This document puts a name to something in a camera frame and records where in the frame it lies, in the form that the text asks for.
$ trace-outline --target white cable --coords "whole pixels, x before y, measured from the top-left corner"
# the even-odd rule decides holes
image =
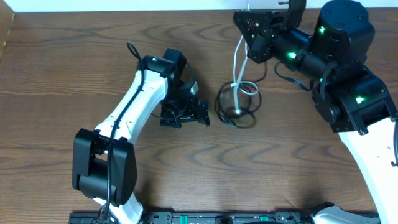
[[[236,83],[236,74],[235,74],[235,71],[236,71],[236,54],[238,53],[238,49],[239,49],[239,46],[241,45],[242,40],[243,40],[243,35],[241,36],[241,39],[239,40],[238,45],[235,48],[234,67],[233,67],[234,68],[234,70],[233,70],[234,83]]]
[[[235,109],[236,109],[236,113],[237,114],[240,114],[240,112],[241,112],[241,110],[239,109],[238,90],[242,91],[246,95],[256,95],[259,92],[259,89],[258,89],[257,85],[254,82],[242,81],[244,68],[246,67],[246,64],[248,63],[248,43],[246,41],[245,41],[245,44],[244,44],[244,46],[245,46],[245,48],[244,48],[245,58],[244,58],[241,70],[239,72],[239,77],[238,77],[238,79],[236,79],[236,55],[238,54],[238,49],[239,49],[239,46],[241,45],[242,40],[243,40],[243,35],[241,36],[241,39],[239,40],[239,42],[238,42],[238,44],[236,46],[236,49],[235,49],[234,65],[233,65],[233,80],[234,80],[234,82],[231,84],[231,88],[234,88],[233,89],[233,91],[234,91],[233,92],[234,93],[234,102],[235,102]],[[239,85],[241,83],[252,85],[256,89],[256,91],[255,92],[247,92],[247,91],[243,90],[242,88],[239,87]]]

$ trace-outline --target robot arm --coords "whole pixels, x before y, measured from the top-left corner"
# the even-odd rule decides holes
[[[306,0],[290,0],[289,10],[238,11],[233,21],[257,63],[273,57],[319,85],[315,108],[352,153],[383,223],[394,223],[398,168],[394,136],[397,110],[387,87],[364,62],[374,37],[367,10],[351,0],[333,0],[320,12],[313,35],[300,30]],[[333,215],[316,223],[336,222]]]
[[[369,133],[341,132],[339,136],[353,155],[376,204],[381,223],[396,222],[398,168],[392,166],[395,122],[385,118],[368,126]]]
[[[116,109],[94,131],[81,129],[73,145],[73,188],[104,205],[109,165],[96,155],[107,153],[115,121],[140,90],[141,70],[144,70],[141,91],[121,117],[113,137],[109,209],[122,224],[136,224],[142,215],[142,205],[132,193],[137,180],[133,145],[156,105],[162,105],[159,117],[162,126],[181,128],[182,122],[189,121],[210,124],[208,104],[206,101],[199,104],[196,96],[197,83],[192,78],[186,83],[180,79],[187,63],[180,51],[167,49],[163,58],[147,55],[142,61],[133,84]]]

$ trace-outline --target wire bundle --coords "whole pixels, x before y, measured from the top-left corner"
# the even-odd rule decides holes
[[[233,81],[226,82],[221,88],[218,90],[218,95],[215,100],[215,112],[218,116],[218,119],[228,125],[235,128],[251,128],[256,125],[256,117],[254,112],[256,112],[262,103],[261,93],[256,85],[257,82],[265,79],[267,75],[267,71],[264,75],[255,81],[243,80],[243,73],[248,62],[248,45],[245,43],[245,59],[243,61],[242,67],[239,71],[239,76],[236,78],[236,55],[238,54],[239,46],[243,40],[243,36],[241,36],[234,54],[234,64],[233,64]],[[233,92],[234,98],[234,106],[229,106],[224,108],[223,104],[221,103],[221,98],[223,94],[229,93],[230,91]],[[241,92],[242,94],[246,95],[248,98],[248,103],[245,106],[239,105],[239,97],[238,93]],[[259,102],[258,105],[253,107],[253,97],[258,95]],[[252,122],[249,124],[239,124],[244,117],[250,117]]]

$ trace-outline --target wooden table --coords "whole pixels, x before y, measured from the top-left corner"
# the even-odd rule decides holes
[[[397,9],[370,9],[376,38],[367,66],[398,89]],[[319,10],[301,28],[313,32]],[[212,108],[232,79],[239,33],[233,11],[18,14],[0,65],[0,222],[66,223],[72,210],[99,206],[72,189],[72,142],[110,114],[134,78],[133,41],[141,55],[183,51],[201,97]],[[149,118],[135,145],[144,205],[174,210],[310,208],[331,201],[375,211],[362,175],[337,134],[322,120],[310,93],[278,78],[275,60],[259,84],[263,104],[252,129],[159,126]],[[265,65],[249,62],[245,77]],[[281,73],[306,81],[281,67]]]

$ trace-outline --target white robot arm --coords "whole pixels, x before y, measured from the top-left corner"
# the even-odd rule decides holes
[[[136,224],[142,215],[143,207],[132,192],[137,179],[133,145],[156,105],[162,105],[162,126],[210,124],[208,104],[199,104],[196,96],[197,83],[192,77],[186,83],[180,79],[187,64],[180,51],[167,49],[163,58],[147,55],[139,61],[133,84],[116,109],[94,131],[81,129],[73,146],[73,188],[103,205],[100,217],[106,218],[109,208],[122,224]],[[95,156],[108,150],[111,165]]]
[[[398,202],[398,167],[394,154],[395,122],[385,118],[368,126],[364,136],[357,131],[339,133],[361,170],[382,223],[395,223]]]
[[[142,87],[142,92],[137,95],[137,98],[132,102],[131,106],[122,117],[119,129],[115,134],[115,139],[126,138],[129,143],[135,144],[142,127],[148,120],[148,117],[156,105],[166,97],[167,78],[161,77],[159,73],[150,70],[145,70],[144,73],[145,82]],[[119,116],[120,112],[126,106],[133,94],[135,94],[140,82],[141,71],[138,70],[133,84],[116,109],[95,128],[97,130],[101,130],[101,135],[110,137],[116,118]],[[98,197],[94,198],[94,200],[101,205],[106,203],[106,200]],[[137,201],[134,193],[131,194],[129,200],[124,205],[120,205],[118,207],[110,205],[109,209],[119,220],[120,224],[138,223],[143,211],[143,207]]]

